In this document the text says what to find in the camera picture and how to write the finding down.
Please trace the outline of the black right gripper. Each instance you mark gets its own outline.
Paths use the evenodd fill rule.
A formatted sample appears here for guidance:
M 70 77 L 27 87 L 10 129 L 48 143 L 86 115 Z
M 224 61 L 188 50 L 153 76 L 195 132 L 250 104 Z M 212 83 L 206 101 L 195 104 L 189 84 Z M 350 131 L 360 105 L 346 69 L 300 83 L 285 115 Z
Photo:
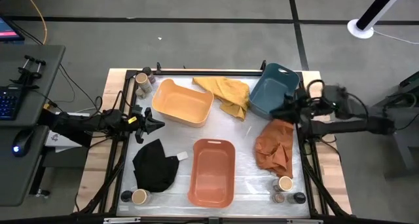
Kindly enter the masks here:
M 297 124 L 301 118 L 302 108 L 306 106 L 306 91 L 302 88 L 296 89 L 292 96 L 286 95 L 283 103 L 270 111 L 273 119 Z

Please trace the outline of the teal blue plastic bin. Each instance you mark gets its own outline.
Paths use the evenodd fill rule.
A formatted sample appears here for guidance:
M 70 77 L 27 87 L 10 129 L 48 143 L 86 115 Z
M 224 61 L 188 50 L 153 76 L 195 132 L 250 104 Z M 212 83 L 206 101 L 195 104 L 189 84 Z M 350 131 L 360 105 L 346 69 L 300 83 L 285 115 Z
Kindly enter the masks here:
M 294 71 L 280 64 L 267 64 L 249 95 L 250 110 L 269 120 L 270 112 L 281 107 L 285 96 L 292 96 L 299 83 L 300 77 Z

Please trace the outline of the pale yellow plastic bin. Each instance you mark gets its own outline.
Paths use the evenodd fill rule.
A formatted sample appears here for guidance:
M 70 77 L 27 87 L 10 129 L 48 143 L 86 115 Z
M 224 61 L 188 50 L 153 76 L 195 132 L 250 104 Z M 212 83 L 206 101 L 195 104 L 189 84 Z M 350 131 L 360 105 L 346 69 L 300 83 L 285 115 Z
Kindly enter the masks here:
M 199 128 L 205 125 L 213 100 L 212 92 L 199 92 L 165 79 L 153 96 L 152 107 L 167 119 Z

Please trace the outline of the salmon orange plastic bin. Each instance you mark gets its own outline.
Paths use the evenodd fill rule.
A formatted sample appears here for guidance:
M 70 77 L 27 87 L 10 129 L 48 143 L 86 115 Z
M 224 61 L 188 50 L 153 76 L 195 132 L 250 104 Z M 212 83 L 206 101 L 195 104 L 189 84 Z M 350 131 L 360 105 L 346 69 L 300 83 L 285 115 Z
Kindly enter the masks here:
M 201 139 L 193 145 L 188 200 L 195 206 L 226 208 L 234 199 L 236 150 L 226 140 Z

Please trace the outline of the orange cloth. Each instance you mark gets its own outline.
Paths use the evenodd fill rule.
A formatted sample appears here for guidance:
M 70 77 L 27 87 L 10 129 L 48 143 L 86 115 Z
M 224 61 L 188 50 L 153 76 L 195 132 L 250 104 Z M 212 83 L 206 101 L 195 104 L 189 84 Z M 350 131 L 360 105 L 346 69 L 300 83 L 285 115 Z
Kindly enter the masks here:
M 278 177 L 293 178 L 293 132 L 291 123 L 274 119 L 255 141 L 256 164 Z

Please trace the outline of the black cloth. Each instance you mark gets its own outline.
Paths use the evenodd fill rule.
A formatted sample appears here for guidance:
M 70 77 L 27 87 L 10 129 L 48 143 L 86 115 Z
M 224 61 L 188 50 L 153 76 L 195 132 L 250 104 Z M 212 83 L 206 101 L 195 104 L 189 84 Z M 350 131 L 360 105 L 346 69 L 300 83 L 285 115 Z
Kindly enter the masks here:
M 151 193 L 167 190 L 175 181 L 179 168 L 176 156 L 166 157 L 159 139 L 144 145 L 132 160 L 137 188 Z

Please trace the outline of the white plastic table sheet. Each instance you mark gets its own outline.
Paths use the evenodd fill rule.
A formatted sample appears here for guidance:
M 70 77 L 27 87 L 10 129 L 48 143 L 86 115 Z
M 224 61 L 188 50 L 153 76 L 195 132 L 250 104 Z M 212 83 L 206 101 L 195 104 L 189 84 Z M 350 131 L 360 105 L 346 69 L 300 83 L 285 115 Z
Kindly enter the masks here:
M 237 119 L 220 108 L 221 102 L 214 100 L 205 125 L 200 128 L 187 126 L 163 117 L 153 111 L 153 118 L 165 122 L 165 126 L 147 134 L 144 144 L 156 139 L 161 141 L 167 157 L 186 152 L 188 157 L 179 163 L 175 180 L 162 193 L 153 193 L 144 205 L 120 201 L 118 216 L 160 217 L 308 217 L 307 204 L 275 203 L 273 182 L 277 177 L 268 170 L 260 169 L 255 161 L 255 140 L 268 124 L 268 120 L 246 113 L 244 121 Z M 193 145 L 200 139 L 227 140 L 236 152 L 234 198 L 226 208 L 203 208 L 188 200 L 191 182 Z

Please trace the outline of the white box with logo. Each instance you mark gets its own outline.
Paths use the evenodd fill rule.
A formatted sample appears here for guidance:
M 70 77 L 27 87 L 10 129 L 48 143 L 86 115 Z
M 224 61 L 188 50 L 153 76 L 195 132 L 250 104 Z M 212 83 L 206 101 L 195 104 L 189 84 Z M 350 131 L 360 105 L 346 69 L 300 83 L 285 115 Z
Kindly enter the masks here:
M 83 114 L 44 112 L 39 122 L 49 128 L 45 145 L 55 148 L 56 152 L 88 147 L 92 141 L 92 133 L 82 123 L 84 118 Z

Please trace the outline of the tower fan with round base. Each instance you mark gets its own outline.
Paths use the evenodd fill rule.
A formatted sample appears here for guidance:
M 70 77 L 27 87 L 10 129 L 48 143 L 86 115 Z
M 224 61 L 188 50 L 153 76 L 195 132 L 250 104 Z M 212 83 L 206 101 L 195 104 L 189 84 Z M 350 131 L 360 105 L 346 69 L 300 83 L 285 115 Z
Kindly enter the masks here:
M 374 35 L 373 26 L 385 15 L 397 0 L 374 0 L 359 19 L 350 20 L 347 30 L 358 39 L 369 39 Z

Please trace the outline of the dark grey equipment stand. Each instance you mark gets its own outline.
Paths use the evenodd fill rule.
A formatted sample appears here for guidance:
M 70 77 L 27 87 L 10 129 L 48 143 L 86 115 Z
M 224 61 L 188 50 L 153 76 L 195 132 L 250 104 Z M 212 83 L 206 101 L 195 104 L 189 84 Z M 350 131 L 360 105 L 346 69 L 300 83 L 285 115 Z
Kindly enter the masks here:
M 384 174 L 387 180 L 419 175 L 419 71 L 401 81 L 394 91 L 375 104 L 395 119 L 392 142 L 399 151 L 403 166 Z

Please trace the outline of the black computer mouse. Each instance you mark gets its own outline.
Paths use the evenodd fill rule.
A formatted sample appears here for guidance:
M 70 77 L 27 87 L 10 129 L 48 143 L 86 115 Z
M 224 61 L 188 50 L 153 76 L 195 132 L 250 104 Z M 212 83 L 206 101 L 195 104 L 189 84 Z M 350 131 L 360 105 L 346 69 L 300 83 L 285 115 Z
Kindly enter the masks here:
M 12 154 L 15 157 L 25 156 L 30 148 L 34 131 L 30 128 L 21 130 L 12 143 Z

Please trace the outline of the black desk clamp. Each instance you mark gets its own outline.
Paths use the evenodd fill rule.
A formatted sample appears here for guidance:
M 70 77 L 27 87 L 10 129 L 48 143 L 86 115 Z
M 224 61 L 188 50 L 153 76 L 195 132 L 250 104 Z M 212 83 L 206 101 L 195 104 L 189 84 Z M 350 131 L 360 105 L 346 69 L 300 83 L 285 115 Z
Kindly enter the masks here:
M 35 59 L 32 56 L 25 55 L 24 58 L 26 59 L 25 64 L 22 67 L 18 68 L 18 72 L 20 74 L 18 79 L 10 79 L 10 82 L 14 84 L 20 85 L 22 88 L 26 88 L 29 90 L 36 90 L 39 88 L 36 84 L 33 84 L 34 80 L 40 79 L 42 74 L 40 73 L 41 66 L 45 66 L 46 62 L 42 59 Z M 29 65 L 32 63 L 37 64 L 36 71 L 30 71 Z

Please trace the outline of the backlit black keyboard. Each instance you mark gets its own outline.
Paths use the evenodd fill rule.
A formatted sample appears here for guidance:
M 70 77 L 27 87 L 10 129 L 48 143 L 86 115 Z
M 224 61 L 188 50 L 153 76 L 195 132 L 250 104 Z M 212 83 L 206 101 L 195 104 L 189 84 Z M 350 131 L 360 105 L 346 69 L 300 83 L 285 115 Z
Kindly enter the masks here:
M 0 86 L 0 121 L 13 121 L 22 103 L 20 86 Z

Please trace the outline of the dark grey mouse shelf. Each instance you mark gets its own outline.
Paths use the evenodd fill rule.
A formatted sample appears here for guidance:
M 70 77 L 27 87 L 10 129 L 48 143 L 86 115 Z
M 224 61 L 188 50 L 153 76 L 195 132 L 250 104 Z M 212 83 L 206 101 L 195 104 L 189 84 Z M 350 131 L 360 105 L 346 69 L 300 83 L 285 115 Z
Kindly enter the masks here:
M 19 206 L 23 203 L 38 167 L 49 128 L 36 126 L 27 154 L 15 157 L 12 154 L 12 143 L 19 131 L 19 128 L 0 130 L 0 207 Z

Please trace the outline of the black metal table frame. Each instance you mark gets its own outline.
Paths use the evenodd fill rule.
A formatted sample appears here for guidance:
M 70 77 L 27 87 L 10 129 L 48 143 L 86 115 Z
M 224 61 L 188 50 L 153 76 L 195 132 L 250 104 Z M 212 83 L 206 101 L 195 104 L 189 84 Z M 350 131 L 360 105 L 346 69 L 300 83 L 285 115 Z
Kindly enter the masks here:
M 253 77 L 259 78 L 262 75 L 261 70 L 244 70 L 244 69 L 164 69 L 158 73 L 160 77 L 178 77 L 189 75 L 223 75 L 226 77 Z M 135 96 L 134 87 L 136 82 L 134 75 L 136 69 L 119 69 L 111 68 L 108 72 L 107 80 L 103 88 L 103 106 L 111 107 L 119 91 L 124 91 L 128 99 L 132 100 Z M 115 167 L 119 156 L 127 149 L 122 143 L 113 143 L 112 141 L 94 140 L 95 148 L 88 152 L 86 164 L 81 179 L 81 184 L 75 199 L 75 209 L 80 210 L 98 193 L 103 185 L 106 177 Z M 316 143 L 310 147 L 309 163 L 312 165 L 316 175 L 321 180 L 325 188 L 328 190 L 334 201 L 346 213 L 352 213 L 350 200 L 348 198 L 342 165 L 338 161 L 337 145 L 333 142 Z M 309 191 L 309 207 L 311 217 L 306 220 L 307 223 L 317 215 L 331 215 L 332 209 L 326 203 L 326 199 L 320 194 L 314 182 L 309 178 L 308 174 L 304 174 L 304 185 Z M 143 217 L 118 217 L 116 215 L 117 198 L 119 196 L 119 186 L 122 183 L 122 176 L 118 175 L 112 182 L 108 191 L 100 200 L 98 207 L 94 209 L 94 213 L 101 215 L 105 219 L 104 224 L 111 224 L 110 219 L 114 218 L 119 223 L 135 223 L 140 224 L 242 224 L 242 223 L 290 223 L 297 224 L 302 222 L 297 217 L 160 217 L 160 216 L 143 216 Z

